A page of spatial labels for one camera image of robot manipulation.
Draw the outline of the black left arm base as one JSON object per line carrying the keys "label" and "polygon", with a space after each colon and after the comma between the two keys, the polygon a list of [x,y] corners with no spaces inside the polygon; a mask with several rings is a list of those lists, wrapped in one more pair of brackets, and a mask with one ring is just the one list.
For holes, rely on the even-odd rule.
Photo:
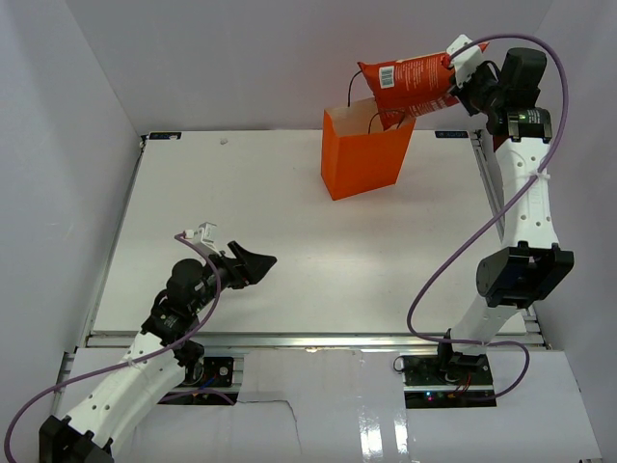
{"label": "black left arm base", "polygon": [[233,384],[235,361],[232,357],[201,357],[185,368],[185,376],[177,389],[230,388]]}

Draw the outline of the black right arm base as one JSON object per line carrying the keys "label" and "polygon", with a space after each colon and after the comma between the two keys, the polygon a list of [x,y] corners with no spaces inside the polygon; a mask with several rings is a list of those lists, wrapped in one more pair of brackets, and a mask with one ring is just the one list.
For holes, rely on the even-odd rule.
{"label": "black right arm base", "polygon": [[400,355],[394,359],[392,367],[403,376],[403,383],[410,391],[461,394],[494,388],[486,355],[463,363],[443,362],[437,355]]}

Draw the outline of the large red chips bag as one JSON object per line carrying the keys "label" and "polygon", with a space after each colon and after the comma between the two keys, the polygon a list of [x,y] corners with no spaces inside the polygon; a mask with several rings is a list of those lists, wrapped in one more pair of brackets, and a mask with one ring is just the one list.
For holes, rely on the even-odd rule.
{"label": "large red chips bag", "polygon": [[384,130],[460,102],[448,94],[451,71],[446,52],[377,64],[358,62]]}

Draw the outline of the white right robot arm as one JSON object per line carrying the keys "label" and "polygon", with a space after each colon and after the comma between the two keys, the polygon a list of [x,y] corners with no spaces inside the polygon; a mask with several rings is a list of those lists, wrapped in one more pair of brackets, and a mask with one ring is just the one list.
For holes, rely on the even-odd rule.
{"label": "white right robot arm", "polygon": [[455,385],[483,365],[487,345],[514,315],[544,300],[572,270],[574,254],[561,248],[550,213],[549,175],[542,163],[552,139],[549,111],[537,106],[544,52],[515,47],[493,70],[476,45],[455,54],[452,95],[470,115],[482,113],[493,137],[504,215],[497,252],[476,270],[477,296],[438,348],[437,376]]}

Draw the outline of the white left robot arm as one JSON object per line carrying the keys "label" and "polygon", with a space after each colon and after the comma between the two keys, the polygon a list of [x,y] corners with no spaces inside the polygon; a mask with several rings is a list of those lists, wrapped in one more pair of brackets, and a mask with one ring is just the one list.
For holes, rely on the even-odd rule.
{"label": "white left robot arm", "polygon": [[39,430],[41,462],[111,462],[137,424],[173,388],[198,382],[201,344],[192,337],[215,309],[223,290],[258,284],[276,264],[231,241],[229,256],[179,234],[199,259],[178,261],[121,361],[63,417]]}

